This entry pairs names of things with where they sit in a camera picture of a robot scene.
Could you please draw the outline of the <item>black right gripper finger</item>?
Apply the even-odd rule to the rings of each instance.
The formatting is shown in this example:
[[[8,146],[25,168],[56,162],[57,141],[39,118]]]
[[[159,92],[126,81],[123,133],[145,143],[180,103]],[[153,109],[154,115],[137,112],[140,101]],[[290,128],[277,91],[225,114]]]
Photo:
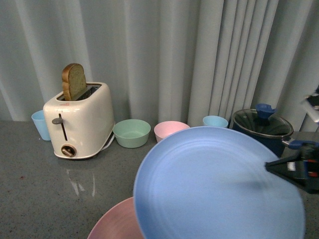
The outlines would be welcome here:
[[[305,183],[305,165],[301,153],[279,158],[276,161],[266,162],[265,169],[290,183]]]

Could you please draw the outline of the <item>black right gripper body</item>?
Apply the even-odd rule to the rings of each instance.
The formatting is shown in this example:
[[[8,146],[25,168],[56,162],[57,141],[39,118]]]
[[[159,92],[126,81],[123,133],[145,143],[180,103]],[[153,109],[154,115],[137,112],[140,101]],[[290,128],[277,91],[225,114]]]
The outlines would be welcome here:
[[[300,148],[302,178],[299,188],[309,194],[319,193],[319,147],[315,144],[304,143]]]

